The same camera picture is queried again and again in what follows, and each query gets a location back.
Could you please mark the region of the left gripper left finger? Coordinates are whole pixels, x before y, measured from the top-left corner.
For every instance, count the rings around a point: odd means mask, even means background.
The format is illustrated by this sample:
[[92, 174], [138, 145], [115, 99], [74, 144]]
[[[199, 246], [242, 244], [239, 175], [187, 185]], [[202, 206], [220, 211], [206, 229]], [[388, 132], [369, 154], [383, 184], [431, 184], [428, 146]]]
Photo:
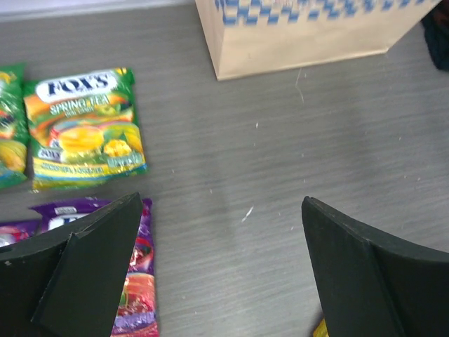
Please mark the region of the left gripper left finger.
[[127, 194], [1, 248], [2, 336], [110, 336], [140, 226]]

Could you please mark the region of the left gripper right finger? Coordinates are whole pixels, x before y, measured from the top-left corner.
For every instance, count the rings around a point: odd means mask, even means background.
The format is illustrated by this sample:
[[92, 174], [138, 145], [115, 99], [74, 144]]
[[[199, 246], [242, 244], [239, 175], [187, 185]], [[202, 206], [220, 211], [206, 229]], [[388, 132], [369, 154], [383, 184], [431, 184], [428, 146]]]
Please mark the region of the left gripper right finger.
[[312, 197], [302, 224], [329, 336], [448, 335], [448, 253]]

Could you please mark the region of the purple berries snack bag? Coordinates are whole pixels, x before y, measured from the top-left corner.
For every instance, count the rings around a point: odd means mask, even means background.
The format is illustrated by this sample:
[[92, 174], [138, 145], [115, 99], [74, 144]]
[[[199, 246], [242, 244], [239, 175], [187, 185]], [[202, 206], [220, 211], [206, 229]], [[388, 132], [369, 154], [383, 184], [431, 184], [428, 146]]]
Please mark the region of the purple berries snack bag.
[[1, 247], [33, 237], [40, 224], [41, 221], [37, 219], [1, 222]]
[[[52, 201], [32, 206], [41, 215], [43, 232], [84, 217], [110, 203], [106, 199], [84, 197]], [[142, 199], [139, 232], [130, 258], [112, 336], [158, 336], [152, 238], [152, 200]]]

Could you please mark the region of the yellow green candy bag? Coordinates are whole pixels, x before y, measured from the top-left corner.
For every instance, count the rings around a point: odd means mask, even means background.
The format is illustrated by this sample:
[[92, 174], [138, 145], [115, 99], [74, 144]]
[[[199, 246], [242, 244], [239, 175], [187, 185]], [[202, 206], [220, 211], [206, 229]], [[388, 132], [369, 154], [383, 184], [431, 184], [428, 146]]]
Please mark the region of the yellow green candy bag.
[[24, 105], [35, 190], [85, 188], [147, 170], [132, 69], [30, 81]]
[[27, 179], [29, 131], [23, 103], [25, 64], [1, 67], [1, 188]]

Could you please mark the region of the blue checkered paper bag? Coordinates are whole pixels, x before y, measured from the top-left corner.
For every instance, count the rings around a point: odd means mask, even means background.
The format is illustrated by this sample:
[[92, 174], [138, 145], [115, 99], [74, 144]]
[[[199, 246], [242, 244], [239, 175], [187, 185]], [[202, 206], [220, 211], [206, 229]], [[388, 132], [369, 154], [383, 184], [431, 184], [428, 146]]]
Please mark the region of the blue checkered paper bag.
[[437, 1], [197, 1], [217, 80], [386, 53]]

